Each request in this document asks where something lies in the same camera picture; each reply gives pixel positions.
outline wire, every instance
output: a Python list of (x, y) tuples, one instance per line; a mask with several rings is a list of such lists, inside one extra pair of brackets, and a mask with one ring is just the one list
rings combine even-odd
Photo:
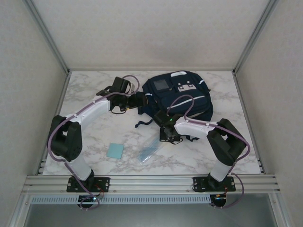
[(104, 90), (109, 90), (112, 86), (107, 86)]
[(102, 192), (103, 193), (102, 198), (103, 198), (104, 197), (104, 191), (98, 185), (95, 184), (95, 186), (100, 190), (100, 193), (97, 195), (97, 197), (100, 196), (101, 192)]
[(170, 142), (171, 144), (173, 144), (173, 145), (177, 145), (177, 144), (183, 142), (183, 138), (180, 138), (180, 141), (179, 141), (178, 143), (174, 143), (173, 140), (169, 140), (169, 142)]
[(178, 98), (176, 98), (176, 99), (172, 102), (172, 104), (170, 105), (170, 107), (168, 108), (166, 114), (169, 113), (171, 107), (175, 104), (175, 102), (178, 101), (178, 100), (179, 100), (180, 98), (182, 98), (182, 97), (190, 97), (190, 98), (192, 99), (192, 105), (189, 107), (189, 109), (188, 109), (188, 110), (185, 112), (185, 114), (184, 114), (184, 118), (185, 118), (186, 120), (188, 120), (188, 122), (190, 122), (190, 123), (196, 123), (196, 124), (201, 124), (201, 125), (204, 125), (204, 126), (211, 126), (211, 127), (215, 127), (215, 128), (221, 129), (222, 131), (225, 131), (225, 132), (227, 132), (228, 134), (230, 134), (230, 135), (232, 135), (232, 136), (234, 136), (234, 137), (236, 137), (236, 138), (242, 140), (242, 142), (244, 142), (245, 145), (247, 146), (247, 152), (246, 152), (243, 156), (241, 156), (240, 158), (238, 158), (238, 159), (235, 161), (235, 163), (233, 164), (233, 166), (232, 166), (231, 169), (229, 170), (229, 173), (230, 173), (230, 172), (232, 171), (232, 169), (234, 168), (234, 166), (236, 165), (236, 163), (237, 163), (238, 161), (240, 161), (241, 159), (245, 158), (245, 157), (250, 153), (250, 150), (251, 150), (250, 144), (249, 144), (242, 136), (239, 136), (238, 134), (236, 134), (236, 133), (234, 133), (234, 132), (232, 132), (232, 131), (230, 131), (230, 130), (224, 128), (224, 127), (221, 127), (221, 126), (216, 125), (216, 124), (211, 124), (210, 122), (206, 122), (206, 121), (194, 120), (194, 119), (191, 119), (191, 118), (187, 118), (187, 114), (191, 111), (191, 109), (193, 108), (194, 103), (195, 103), (194, 98), (193, 98), (192, 96), (190, 96), (190, 95), (182, 95), (182, 96), (179, 96)]
[[(94, 105), (95, 103), (109, 97), (109, 96), (112, 96), (112, 95), (123, 95), (123, 96), (131, 96), (133, 94), (135, 94), (139, 88), (140, 88), (140, 82), (139, 80), (137, 79), (137, 77), (133, 76), (133, 75), (127, 75), (127, 76), (124, 76), (122, 77), (123, 79), (126, 78), (126, 77), (133, 77), (137, 83), (138, 83), (138, 87), (136, 88), (136, 90), (134, 92), (131, 92), (130, 94), (127, 94), (127, 93), (120, 93), (120, 92), (113, 92), (113, 93), (110, 93), (110, 94), (107, 94), (105, 96), (102, 96), (98, 99), (96, 99), (94, 102), (91, 102), (89, 103), (88, 105), (86, 105), (85, 107), (83, 107), (82, 109), (80, 109), (78, 112), (76, 112), (74, 115), (70, 116), (69, 118), (65, 119), (64, 121), (62, 121), (55, 129), (54, 131), (51, 133), (50, 137), (49, 137), (49, 140), (47, 142), (47, 152), (48, 154), (51, 156), (51, 158), (53, 160), (55, 160), (56, 162), (63, 162), (64, 165), (66, 166), (66, 168), (71, 172), (71, 174), (75, 177), (75, 179), (77, 180), (77, 182), (79, 183), (79, 185), (83, 188), (83, 190), (85, 192), (87, 192), (89, 194), (89, 196), (85, 197), (81, 203), (80, 203), (80, 208), (82, 209), (82, 203), (87, 200), (88, 198), (91, 198), (91, 197), (95, 197), (95, 195), (93, 195), (87, 188), (85, 188), (85, 186), (81, 183), (80, 179), (78, 178), (78, 176), (74, 173), (74, 171), (71, 169), (71, 167), (68, 165), (66, 159), (61, 159), (61, 158), (56, 158), (53, 154), (53, 152), (51, 151), (51, 143), (52, 143), (52, 140), (53, 140), (53, 137), (55, 136), (55, 134), (57, 133), (57, 131), (63, 126), (65, 125), (68, 121), (72, 120), (73, 118), (75, 118), (77, 115), (81, 114), (83, 111), (87, 110), (88, 108), (90, 108), (92, 105)], [(87, 208), (86, 210), (92, 210), (92, 209), (95, 209), (97, 208), (99, 205), (100, 205), (100, 201), (98, 198), (96, 198), (96, 201), (98, 203), (97, 206), (93, 206), (93, 207), (90, 207), (90, 208)]]
[(112, 110), (110, 111), (112, 114), (125, 114), (126, 113), (126, 110), (124, 112), (120, 112), (120, 113), (116, 113), (116, 112), (113, 112)]
[(227, 192), (228, 192), (228, 188), (224, 185), (224, 188), (225, 188), (225, 193), (224, 193), (224, 195), (226, 195), (227, 194)]
[(234, 205), (236, 205), (237, 203), (239, 203), (243, 199), (244, 184), (243, 184), (242, 180), (240, 179), (240, 177), (237, 174), (235, 174), (235, 173), (230, 173), (230, 174), (234, 175), (235, 177), (237, 177), (238, 180), (240, 181), (240, 184), (241, 184), (241, 187), (242, 187), (242, 194), (241, 194), (241, 196), (235, 202), (233, 202), (232, 204), (226, 205), (224, 207), (220, 207), (220, 209), (227, 209), (227, 208), (233, 207)]

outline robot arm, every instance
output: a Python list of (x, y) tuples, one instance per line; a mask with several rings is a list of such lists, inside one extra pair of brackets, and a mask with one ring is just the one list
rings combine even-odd
[[(117, 77), (112, 86), (98, 92), (93, 102), (86, 107), (74, 114), (65, 117), (58, 115), (53, 118), (48, 148), (55, 155), (64, 158), (66, 167), (77, 175), (88, 190), (92, 186), (94, 172), (80, 154), (82, 151), (81, 131), (101, 115), (113, 110), (115, 106), (125, 111), (147, 104), (142, 92), (135, 91), (125, 96), (128, 86), (130, 86), (128, 80)], [(208, 176), (208, 184), (213, 191), (220, 191), (218, 188), (222, 188), (224, 178), (246, 147), (246, 144), (239, 139), (242, 136), (235, 127), (226, 119), (221, 119), (219, 122), (203, 122), (185, 119), (178, 114), (169, 117), (163, 111), (155, 114), (153, 119), (160, 126), (161, 141), (180, 141), (182, 135), (207, 137), (217, 157)]]
[(126, 96), (125, 91), (128, 86), (130, 86), (128, 80), (116, 77), (112, 86), (99, 91), (93, 101), (84, 108), (65, 117), (57, 115), (53, 118), (49, 133), (51, 151), (64, 158), (62, 160), (68, 169), (76, 174), (88, 189), (93, 182), (94, 172), (81, 155), (81, 132), (98, 117), (113, 110), (115, 106), (125, 111), (147, 104), (142, 92), (133, 92)]
[(179, 141), (182, 135), (197, 138), (207, 137), (217, 157), (217, 161), (207, 178), (208, 186), (213, 191), (222, 188), (223, 180), (246, 147), (244, 139), (240, 139), (243, 138), (242, 135), (227, 119), (221, 119), (219, 122), (204, 122), (186, 119), (178, 114), (169, 117), (163, 111), (159, 111), (155, 114), (154, 121), (161, 128), (160, 138), (169, 142)]

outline backpack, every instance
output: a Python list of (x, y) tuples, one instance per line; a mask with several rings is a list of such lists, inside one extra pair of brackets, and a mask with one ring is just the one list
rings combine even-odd
[[(172, 102), (181, 95), (191, 95), (195, 104), (187, 114), (193, 119), (210, 121), (213, 116), (213, 104), (211, 102), (209, 89), (204, 80), (196, 73), (189, 71), (178, 71), (166, 73), (148, 79), (142, 86), (143, 93), (147, 97), (148, 104), (138, 107), (138, 114), (146, 113), (151, 118), (159, 111), (167, 111)], [(179, 99), (170, 109), (169, 115), (185, 114), (192, 104), (192, 99), (183, 97)], [(139, 121), (140, 124), (149, 125), (149, 122)]]

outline marble surface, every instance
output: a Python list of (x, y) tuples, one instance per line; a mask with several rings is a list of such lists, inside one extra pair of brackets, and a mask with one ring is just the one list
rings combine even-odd
[[(88, 104), (101, 89), (111, 85), (116, 76), (135, 75), (141, 85), (147, 78), (165, 71), (75, 71), (71, 75), (61, 115), (73, 113)], [(251, 143), (250, 134), (232, 73), (228, 71), (197, 71), (211, 89), (214, 105), (212, 121), (229, 119), (244, 138)], [(216, 157), (206, 137), (198, 141), (184, 140), (178, 145), (164, 143), (149, 160), (141, 163), (138, 153), (149, 138), (159, 133), (153, 122), (134, 127), (138, 121), (149, 121), (150, 117), (138, 115), (137, 109), (116, 115), (107, 113), (82, 132), (82, 154), (97, 175), (195, 175), (207, 174), (214, 166)], [(121, 159), (106, 157), (110, 143), (124, 144)], [(259, 174), (260, 168), (252, 146), (249, 156), (241, 160), (234, 172), (237, 174)], [(44, 175), (69, 175), (69, 171), (49, 156)]]

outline plastic bag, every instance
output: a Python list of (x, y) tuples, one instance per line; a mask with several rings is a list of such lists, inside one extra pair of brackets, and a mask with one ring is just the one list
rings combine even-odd
[(141, 164), (145, 163), (154, 153), (162, 149), (163, 142), (160, 142), (159, 133), (149, 137), (139, 151), (138, 160)]

